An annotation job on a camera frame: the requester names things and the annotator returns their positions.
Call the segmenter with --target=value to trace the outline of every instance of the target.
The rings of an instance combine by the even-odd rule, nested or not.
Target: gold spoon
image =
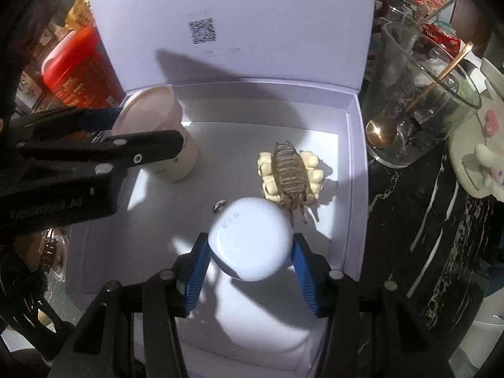
[[[459,52],[449,64],[443,70],[441,74],[439,74],[438,79],[443,80],[450,72],[452,72],[455,67],[464,59],[464,57],[469,54],[469,52],[473,48],[473,43],[468,42],[466,46]],[[414,100],[412,100],[407,106],[404,112],[401,112],[395,118],[390,118],[383,114],[376,115],[372,120],[367,122],[366,125],[366,137],[369,143],[375,147],[383,148],[389,146],[397,135],[397,124],[399,123],[399,119],[401,116],[410,111],[419,100],[424,98],[430,91],[432,91],[438,83],[434,82],[430,84],[427,88],[423,90],[423,92],[418,95]]]

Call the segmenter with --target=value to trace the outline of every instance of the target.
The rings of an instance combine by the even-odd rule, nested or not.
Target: red lid
[[[99,41],[100,36],[95,27],[88,26],[80,30],[75,38],[47,66],[43,76],[44,83],[50,89],[53,89],[66,72],[81,63],[95,50]]]

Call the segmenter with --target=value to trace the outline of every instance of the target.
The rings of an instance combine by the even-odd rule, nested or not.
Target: black tabletop
[[[361,280],[394,280],[450,356],[488,286],[502,214],[469,196],[441,144],[405,169],[369,157],[369,219]]]

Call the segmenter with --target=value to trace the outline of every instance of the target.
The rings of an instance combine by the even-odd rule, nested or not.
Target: qr code
[[[193,21],[189,23],[193,44],[208,43],[215,41],[214,19]]]

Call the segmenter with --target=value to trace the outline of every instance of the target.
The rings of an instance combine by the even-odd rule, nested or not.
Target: yellow package
[[[93,24],[94,17],[89,0],[75,0],[73,7],[66,15],[65,28],[78,31]]]

